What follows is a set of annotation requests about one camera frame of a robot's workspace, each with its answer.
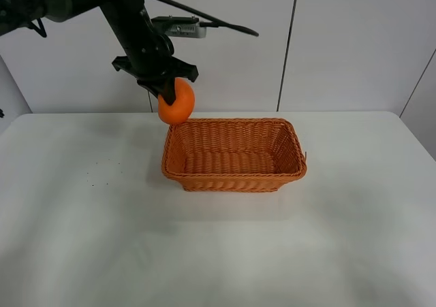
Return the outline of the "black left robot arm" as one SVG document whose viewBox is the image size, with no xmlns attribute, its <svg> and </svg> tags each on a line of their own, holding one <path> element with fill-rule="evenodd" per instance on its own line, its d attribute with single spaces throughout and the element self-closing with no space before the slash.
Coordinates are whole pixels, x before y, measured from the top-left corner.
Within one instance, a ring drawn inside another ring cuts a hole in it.
<svg viewBox="0 0 436 307">
<path fill-rule="evenodd" d="M 197 79 L 195 65 L 174 57 L 172 42 L 153 24 L 144 0 L 1 0 L 1 34 L 28 28 L 46 37 L 43 18 L 65 22 L 96 7 L 125 52 L 112 62 L 117 71 L 127 72 L 169 105 L 176 100 L 176 79 Z"/>
</svg>

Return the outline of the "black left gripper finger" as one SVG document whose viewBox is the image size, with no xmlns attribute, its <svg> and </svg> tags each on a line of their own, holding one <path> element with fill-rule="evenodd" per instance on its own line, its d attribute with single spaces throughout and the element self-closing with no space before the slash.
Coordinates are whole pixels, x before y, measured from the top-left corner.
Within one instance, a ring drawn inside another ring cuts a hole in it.
<svg viewBox="0 0 436 307">
<path fill-rule="evenodd" d="M 167 78 L 164 80 L 161 96 L 168 105 L 172 105 L 175 102 L 175 78 Z"/>
<path fill-rule="evenodd" d="M 151 95 L 158 98 L 161 96 L 162 98 L 166 98 L 166 81 L 158 80 L 158 81 L 147 81 L 147 80 L 138 80 L 137 84 L 142 88 L 145 88 Z"/>
</svg>

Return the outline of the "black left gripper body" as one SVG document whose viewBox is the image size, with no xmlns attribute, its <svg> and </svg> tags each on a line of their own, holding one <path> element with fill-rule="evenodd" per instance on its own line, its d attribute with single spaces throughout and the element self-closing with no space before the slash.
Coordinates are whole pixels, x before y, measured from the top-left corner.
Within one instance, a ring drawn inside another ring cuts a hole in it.
<svg viewBox="0 0 436 307">
<path fill-rule="evenodd" d="M 154 37 L 117 34 L 125 56 L 116 57 L 112 65 L 138 80 L 157 82 L 170 78 L 186 78 L 195 82 L 198 68 L 174 57 L 174 46 L 167 35 Z"/>
</svg>

